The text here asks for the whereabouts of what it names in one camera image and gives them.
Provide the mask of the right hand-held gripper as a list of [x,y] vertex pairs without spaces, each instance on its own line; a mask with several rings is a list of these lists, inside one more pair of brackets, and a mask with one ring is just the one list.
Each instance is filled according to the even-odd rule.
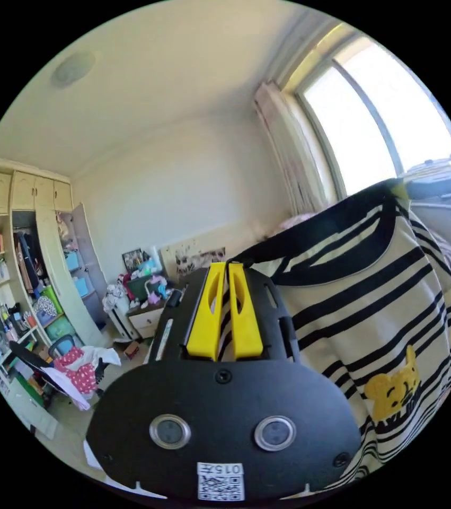
[[397,198],[412,200],[451,199],[451,175],[405,179],[392,184]]

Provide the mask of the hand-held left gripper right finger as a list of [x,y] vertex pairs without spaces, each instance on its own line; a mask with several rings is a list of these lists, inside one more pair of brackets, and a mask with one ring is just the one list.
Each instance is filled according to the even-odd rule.
[[242,264],[228,265],[233,354],[236,361],[263,353],[263,342]]

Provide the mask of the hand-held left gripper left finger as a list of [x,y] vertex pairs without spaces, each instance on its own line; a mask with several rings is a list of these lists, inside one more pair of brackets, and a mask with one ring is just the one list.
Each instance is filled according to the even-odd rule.
[[189,355],[217,355],[220,341],[225,263],[208,268],[186,349]]

